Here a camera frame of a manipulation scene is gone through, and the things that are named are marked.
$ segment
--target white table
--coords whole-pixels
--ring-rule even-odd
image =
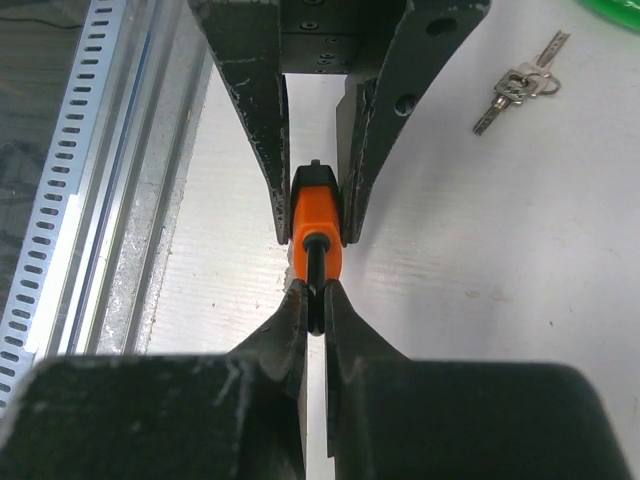
[[[561,92],[475,137],[497,79],[558,29]],[[577,367],[640,476],[639,67],[640,35],[574,1],[494,0],[399,138],[343,283],[411,357]],[[292,158],[335,162],[343,79],[290,77],[289,92]],[[288,267],[271,222],[214,71],[149,352],[225,351],[269,316]],[[308,475],[326,479],[321,341],[310,350]]]

